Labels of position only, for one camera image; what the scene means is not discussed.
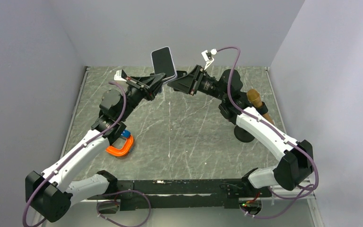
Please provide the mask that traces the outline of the black phone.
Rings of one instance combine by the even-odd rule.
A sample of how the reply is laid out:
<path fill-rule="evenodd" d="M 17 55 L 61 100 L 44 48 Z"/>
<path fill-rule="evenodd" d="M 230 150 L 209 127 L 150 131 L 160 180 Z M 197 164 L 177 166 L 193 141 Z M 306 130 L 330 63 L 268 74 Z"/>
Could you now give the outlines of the black phone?
<path fill-rule="evenodd" d="M 164 73 L 165 81 L 169 81 L 177 77 L 176 67 L 173 62 L 173 57 L 169 46 L 152 51 L 150 56 L 155 74 Z"/>

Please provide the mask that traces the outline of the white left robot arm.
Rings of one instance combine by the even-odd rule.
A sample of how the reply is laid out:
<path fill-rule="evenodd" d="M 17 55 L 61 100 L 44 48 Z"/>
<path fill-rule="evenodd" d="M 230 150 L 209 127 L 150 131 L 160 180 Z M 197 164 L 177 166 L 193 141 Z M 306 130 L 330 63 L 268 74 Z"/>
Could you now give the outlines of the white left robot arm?
<path fill-rule="evenodd" d="M 41 173 L 32 171 L 25 179 L 26 205 L 44 220 L 56 222 L 71 206 L 90 197 L 112 198 L 118 193 L 118 180 L 101 170 L 92 177 L 75 181 L 78 173 L 98 154 L 121 138 L 125 120 L 142 100 L 152 101 L 161 90 L 165 74 L 130 77 L 121 72 L 103 93 L 98 118 L 81 141 L 60 160 Z"/>

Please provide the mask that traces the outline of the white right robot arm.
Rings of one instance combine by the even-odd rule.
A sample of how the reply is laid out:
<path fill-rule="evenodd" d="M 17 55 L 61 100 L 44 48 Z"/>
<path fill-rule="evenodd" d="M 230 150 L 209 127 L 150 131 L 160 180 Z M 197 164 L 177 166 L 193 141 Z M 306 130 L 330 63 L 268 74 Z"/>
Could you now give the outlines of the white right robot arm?
<path fill-rule="evenodd" d="M 197 65 L 190 73 L 182 71 L 181 76 L 168 85 L 177 92 L 192 96 L 202 92 L 219 99 L 221 115 L 235 125 L 235 137 L 241 142 L 257 139 L 278 161 L 275 166 L 255 168 L 243 177 L 245 195 L 251 197 L 260 188 L 275 185 L 292 191 L 314 172 L 312 144 L 307 140 L 297 141 L 272 125 L 264 117 L 268 111 L 266 104 L 255 107 L 242 92 L 243 83 L 237 70 L 225 70 L 220 79 L 216 79 Z"/>

